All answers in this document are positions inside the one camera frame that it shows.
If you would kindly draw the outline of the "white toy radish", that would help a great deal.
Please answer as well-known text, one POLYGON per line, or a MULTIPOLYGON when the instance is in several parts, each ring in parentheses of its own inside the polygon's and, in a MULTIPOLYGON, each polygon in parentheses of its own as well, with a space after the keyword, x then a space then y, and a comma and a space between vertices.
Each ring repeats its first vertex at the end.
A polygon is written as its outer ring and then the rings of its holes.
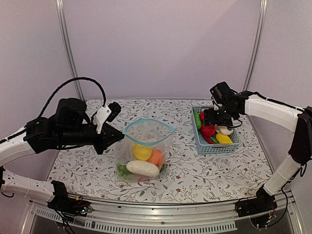
POLYGON ((159 168, 147 161, 133 160, 126 164, 129 172, 141 176, 155 177, 159 174, 159 168))

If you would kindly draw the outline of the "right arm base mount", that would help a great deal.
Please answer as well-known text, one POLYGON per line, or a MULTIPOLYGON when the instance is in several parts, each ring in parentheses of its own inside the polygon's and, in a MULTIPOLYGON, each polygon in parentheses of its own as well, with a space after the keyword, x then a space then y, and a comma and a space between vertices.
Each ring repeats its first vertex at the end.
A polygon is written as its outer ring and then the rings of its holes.
POLYGON ((262 217, 258 216, 251 218, 251 224, 261 230, 268 227, 274 226, 279 223, 285 216, 288 208, 288 197, 284 191, 284 186, 280 190, 286 199, 286 207, 281 215, 281 217, 276 221, 272 222, 274 218, 277 217, 277 202, 275 200, 275 195, 269 195, 265 190, 264 186, 261 186, 257 192, 255 198, 240 198, 234 206, 235 211, 239 217, 245 217, 250 215, 259 214, 262 212, 268 212, 268 215, 263 215, 262 217))

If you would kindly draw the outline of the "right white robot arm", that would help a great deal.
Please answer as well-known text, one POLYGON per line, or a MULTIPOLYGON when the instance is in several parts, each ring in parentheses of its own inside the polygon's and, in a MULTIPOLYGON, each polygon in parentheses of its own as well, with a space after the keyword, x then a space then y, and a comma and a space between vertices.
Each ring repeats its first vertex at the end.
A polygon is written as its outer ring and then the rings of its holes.
POLYGON ((252 202, 255 212, 261 213, 271 204, 270 196, 275 195, 291 182, 312 158, 312 108, 294 107, 262 96, 258 92, 232 90, 226 82, 210 89, 214 107, 204 112, 206 124, 229 126, 241 115, 258 117, 292 132, 292 145, 288 155, 273 175, 257 191, 252 202))

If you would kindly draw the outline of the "green toy grapes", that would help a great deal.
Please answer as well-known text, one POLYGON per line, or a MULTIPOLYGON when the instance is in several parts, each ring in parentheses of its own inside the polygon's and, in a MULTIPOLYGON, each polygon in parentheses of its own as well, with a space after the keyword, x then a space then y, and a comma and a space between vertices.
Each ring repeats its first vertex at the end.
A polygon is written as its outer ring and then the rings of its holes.
POLYGON ((116 165, 116 174, 120 179, 129 180, 133 177, 133 174, 126 168, 126 164, 116 165))

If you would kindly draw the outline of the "clear zip top bag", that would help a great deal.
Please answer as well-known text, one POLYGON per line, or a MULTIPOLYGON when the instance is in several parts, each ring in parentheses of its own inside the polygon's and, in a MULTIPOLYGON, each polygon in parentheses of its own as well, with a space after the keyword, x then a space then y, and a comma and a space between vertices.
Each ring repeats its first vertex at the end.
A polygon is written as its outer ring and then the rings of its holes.
POLYGON ((176 129, 155 119, 139 119, 123 131, 124 139, 116 146, 116 175, 125 182, 159 177, 166 171, 176 129))

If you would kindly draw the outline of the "red toy cabbage ball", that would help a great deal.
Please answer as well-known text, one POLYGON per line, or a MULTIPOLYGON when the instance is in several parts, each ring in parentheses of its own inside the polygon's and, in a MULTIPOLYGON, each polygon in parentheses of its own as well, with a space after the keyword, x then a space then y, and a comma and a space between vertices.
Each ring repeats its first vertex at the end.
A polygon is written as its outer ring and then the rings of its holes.
POLYGON ((202 124, 200 131, 204 137, 211 137, 215 133, 215 126, 213 124, 210 125, 202 124))

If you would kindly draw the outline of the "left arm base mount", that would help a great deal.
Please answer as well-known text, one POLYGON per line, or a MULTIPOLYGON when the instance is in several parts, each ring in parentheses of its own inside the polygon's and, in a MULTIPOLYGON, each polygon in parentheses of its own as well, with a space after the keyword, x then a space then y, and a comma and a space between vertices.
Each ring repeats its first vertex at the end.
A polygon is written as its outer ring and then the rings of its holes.
POLYGON ((68 192, 64 183, 53 180, 53 199, 47 203, 48 208, 53 209, 61 218, 63 229, 68 234, 74 234, 71 223, 74 222, 76 216, 86 217, 93 208, 91 203, 83 199, 83 196, 72 198, 68 196, 68 192))

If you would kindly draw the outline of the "yellow toy lemon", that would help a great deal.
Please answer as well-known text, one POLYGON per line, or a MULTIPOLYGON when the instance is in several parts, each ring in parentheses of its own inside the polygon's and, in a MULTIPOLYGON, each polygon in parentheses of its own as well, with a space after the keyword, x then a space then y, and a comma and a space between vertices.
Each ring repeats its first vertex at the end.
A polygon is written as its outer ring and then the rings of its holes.
POLYGON ((134 158, 137 160, 147 161, 151 157, 152 147, 141 144, 134 144, 132 147, 132 152, 134 158))

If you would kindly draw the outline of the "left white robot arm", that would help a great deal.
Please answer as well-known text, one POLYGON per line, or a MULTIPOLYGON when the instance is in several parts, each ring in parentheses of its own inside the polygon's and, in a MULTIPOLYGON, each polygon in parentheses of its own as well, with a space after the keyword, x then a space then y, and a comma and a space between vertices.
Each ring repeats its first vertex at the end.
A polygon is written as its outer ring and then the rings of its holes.
POLYGON ((120 113, 116 103, 103 105, 92 117, 86 114, 87 105, 76 98, 62 98, 57 110, 49 118, 38 117, 0 142, 0 191, 20 194, 54 203, 61 211, 69 211, 73 204, 65 185, 59 181, 39 181, 23 177, 3 168, 9 162, 47 150, 70 150, 93 146, 98 155, 124 134, 110 126, 120 113))

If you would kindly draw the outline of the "orange toy fruit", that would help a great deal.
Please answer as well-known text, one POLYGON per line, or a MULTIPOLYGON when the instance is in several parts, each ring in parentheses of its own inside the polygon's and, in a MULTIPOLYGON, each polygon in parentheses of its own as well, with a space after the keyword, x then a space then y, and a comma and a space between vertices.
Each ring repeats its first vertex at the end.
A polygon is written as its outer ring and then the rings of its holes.
POLYGON ((147 162, 152 163, 157 167, 162 166, 164 162, 164 156, 162 151, 158 149, 152 150, 151 157, 147 160, 147 162))

